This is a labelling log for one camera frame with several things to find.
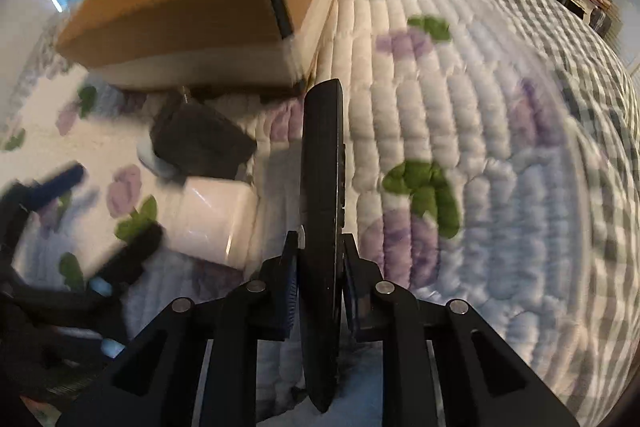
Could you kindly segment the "white 66W charger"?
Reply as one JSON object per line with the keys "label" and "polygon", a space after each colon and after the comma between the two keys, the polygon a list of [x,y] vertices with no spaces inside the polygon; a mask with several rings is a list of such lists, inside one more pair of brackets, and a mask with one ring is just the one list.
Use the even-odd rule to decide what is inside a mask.
{"label": "white 66W charger", "polygon": [[172,251],[243,270],[257,205],[250,184],[190,176],[179,190],[169,193],[158,222]]}

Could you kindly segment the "white earbuds case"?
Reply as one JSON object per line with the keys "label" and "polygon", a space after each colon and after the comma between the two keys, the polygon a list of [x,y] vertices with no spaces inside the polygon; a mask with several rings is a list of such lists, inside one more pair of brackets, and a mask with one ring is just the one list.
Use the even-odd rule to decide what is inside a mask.
{"label": "white earbuds case", "polygon": [[174,166],[169,165],[167,161],[155,155],[150,141],[141,140],[138,142],[137,155],[141,164],[150,170],[154,176],[157,176],[157,178],[171,179],[176,175]]}

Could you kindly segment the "black power adapter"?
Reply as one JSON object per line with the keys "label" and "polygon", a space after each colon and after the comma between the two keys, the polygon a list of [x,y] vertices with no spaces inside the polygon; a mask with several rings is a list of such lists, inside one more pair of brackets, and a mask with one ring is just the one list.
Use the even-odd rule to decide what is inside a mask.
{"label": "black power adapter", "polygon": [[203,103],[173,93],[150,131],[154,154],[183,176],[232,180],[254,155],[257,142]]}

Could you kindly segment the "black remote control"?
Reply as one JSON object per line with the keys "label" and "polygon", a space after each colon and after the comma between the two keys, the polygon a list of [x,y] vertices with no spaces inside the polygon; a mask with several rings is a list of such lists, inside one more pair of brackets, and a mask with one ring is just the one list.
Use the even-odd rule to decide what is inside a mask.
{"label": "black remote control", "polygon": [[300,224],[304,245],[297,265],[303,366],[308,397],[321,413],[337,388],[342,312],[344,225],[343,89],[331,79],[304,100],[300,160]]}

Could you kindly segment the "floral quilted bedspread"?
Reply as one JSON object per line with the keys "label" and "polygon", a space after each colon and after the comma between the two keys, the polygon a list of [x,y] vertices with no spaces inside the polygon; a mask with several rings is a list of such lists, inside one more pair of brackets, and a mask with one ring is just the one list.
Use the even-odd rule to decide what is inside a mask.
{"label": "floral quilted bedspread", "polygon": [[259,341],[252,426],[385,426],[383,350],[356,340],[342,312],[337,388],[324,413],[306,390],[296,261],[304,100],[318,83],[343,89],[345,234],[383,279],[443,305],[463,299],[556,395],[584,307],[586,196],[570,116],[549,67],[490,0],[333,0],[302,92],[281,100],[253,90],[196,86],[155,91],[112,86],[62,57],[58,35],[75,11],[44,28],[1,129],[1,195],[41,183],[72,162],[85,178],[32,209],[13,268],[29,286],[83,291],[108,259],[158,222],[190,176],[160,179],[138,159],[166,98],[217,109],[257,142],[234,181],[258,205],[247,266],[235,270],[160,248],[126,291],[129,340],[104,340],[105,369],[68,402],[21,397],[1,380],[1,421],[35,426],[32,408],[60,417],[142,329],[177,298],[206,303],[258,277],[298,235],[293,327]]}

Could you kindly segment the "brown cardboard box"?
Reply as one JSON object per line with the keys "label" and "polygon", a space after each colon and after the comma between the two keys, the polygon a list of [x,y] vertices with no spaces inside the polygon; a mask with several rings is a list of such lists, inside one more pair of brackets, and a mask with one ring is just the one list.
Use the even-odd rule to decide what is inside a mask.
{"label": "brown cardboard box", "polygon": [[333,0],[82,0],[62,57],[126,90],[286,91],[308,79]]}

